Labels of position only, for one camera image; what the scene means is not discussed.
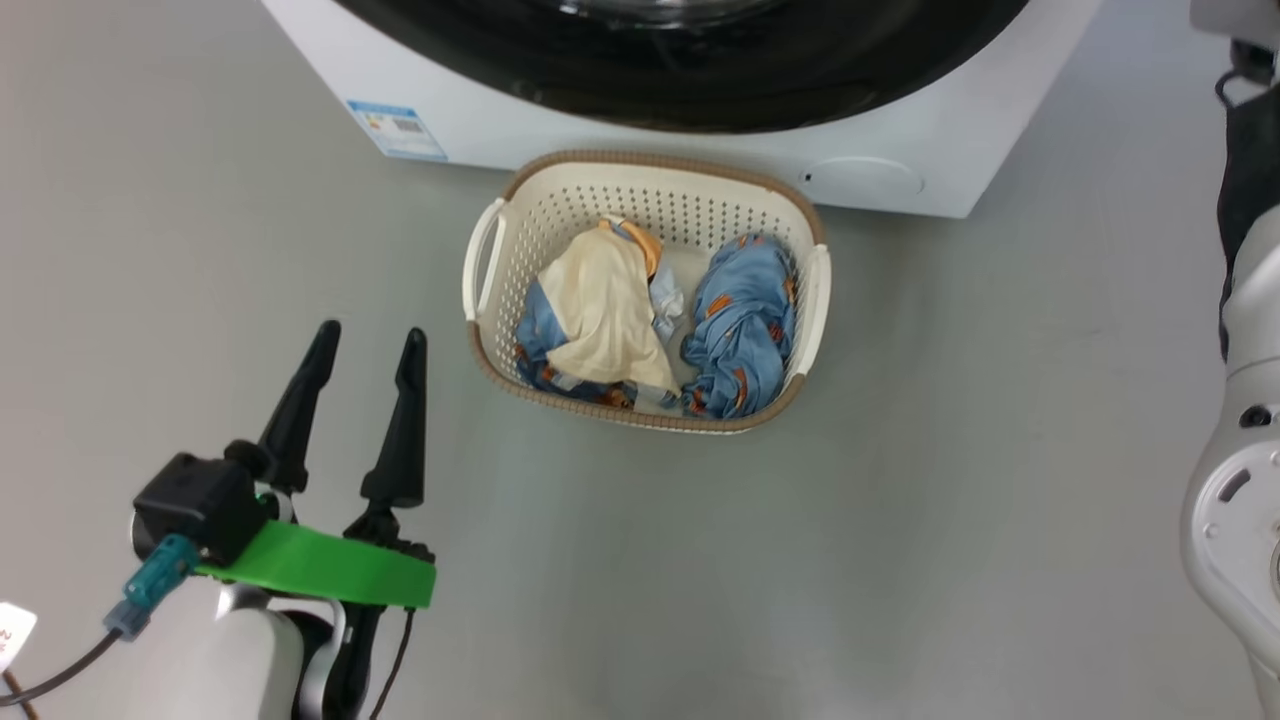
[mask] white tag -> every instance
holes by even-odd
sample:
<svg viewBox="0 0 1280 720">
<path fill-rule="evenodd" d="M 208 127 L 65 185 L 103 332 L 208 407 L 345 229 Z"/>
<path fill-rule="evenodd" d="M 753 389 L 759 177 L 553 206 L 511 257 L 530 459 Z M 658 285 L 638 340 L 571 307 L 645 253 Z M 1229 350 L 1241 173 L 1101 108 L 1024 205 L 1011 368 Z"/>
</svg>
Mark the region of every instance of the white tag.
<svg viewBox="0 0 1280 720">
<path fill-rule="evenodd" d="M 0 673 L 9 669 L 9 664 L 18 657 L 22 644 L 36 629 L 36 614 L 28 612 L 17 605 L 0 602 Z"/>
</svg>

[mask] teal connector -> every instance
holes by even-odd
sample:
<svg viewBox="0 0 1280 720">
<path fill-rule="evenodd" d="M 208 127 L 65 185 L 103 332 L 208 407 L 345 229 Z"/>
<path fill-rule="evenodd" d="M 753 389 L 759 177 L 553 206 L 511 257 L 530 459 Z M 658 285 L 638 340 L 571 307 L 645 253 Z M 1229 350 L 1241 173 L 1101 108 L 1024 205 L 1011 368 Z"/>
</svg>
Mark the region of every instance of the teal connector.
<svg viewBox="0 0 1280 720">
<path fill-rule="evenodd" d="M 200 565 L 200 548 L 183 536 L 168 536 L 142 568 L 124 584 L 124 600 L 102 620 L 108 630 L 119 630 L 132 642 L 151 621 L 151 612 Z"/>
</svg>

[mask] washing machine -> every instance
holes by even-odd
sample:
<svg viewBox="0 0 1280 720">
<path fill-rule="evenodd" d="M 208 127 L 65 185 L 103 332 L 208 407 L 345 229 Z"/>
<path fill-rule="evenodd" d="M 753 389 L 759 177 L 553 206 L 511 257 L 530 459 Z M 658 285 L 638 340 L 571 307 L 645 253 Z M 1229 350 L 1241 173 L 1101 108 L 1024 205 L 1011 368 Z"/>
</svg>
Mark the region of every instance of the washing machine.
<svg viewBox="0 0 1280 720">
<path fill-rule="evenodd" d="M 390 158 L 570 149 L 961 218 L 1101 0 L 264 0 Z"/>
</svg>

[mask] pile of clothes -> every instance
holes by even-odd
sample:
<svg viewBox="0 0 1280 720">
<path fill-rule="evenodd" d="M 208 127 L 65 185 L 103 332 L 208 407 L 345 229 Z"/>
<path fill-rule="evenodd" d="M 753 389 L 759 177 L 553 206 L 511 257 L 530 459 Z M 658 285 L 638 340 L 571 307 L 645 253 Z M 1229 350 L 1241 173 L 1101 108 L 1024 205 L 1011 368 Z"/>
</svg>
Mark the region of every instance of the pile of clothes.
<svg viewBox="0 0 1280 720">
<path fill-rule="evenodd" d="M 607 215 L 543 269 L 516 328 L 516 366 L 535 388 L 646 411 L 742 418 L 782 391 L 795 337 L 796 281 L 787 249 L 764 234 L 724 243 L 692 302 L 677 384 L 664 346 L 685 324 L 685 295 L 662 242 Z"/>
</svg>

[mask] cream-colored cloth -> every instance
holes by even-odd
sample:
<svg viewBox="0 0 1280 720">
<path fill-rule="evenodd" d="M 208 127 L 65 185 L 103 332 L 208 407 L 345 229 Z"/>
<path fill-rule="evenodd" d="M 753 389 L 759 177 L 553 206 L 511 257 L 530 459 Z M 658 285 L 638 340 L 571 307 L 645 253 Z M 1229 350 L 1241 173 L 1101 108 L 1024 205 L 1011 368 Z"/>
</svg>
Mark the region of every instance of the cream-colored cloth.
<svg viewBox="0 0 1280 720">
<path fill-rule="evenodd" d="M 631 380 L 680 395 L 653 329 L 645 254 L 609 229 L 593 228 L 538 274 L 568 342 L 547 360 L 594 383 Z"/>
</svg>

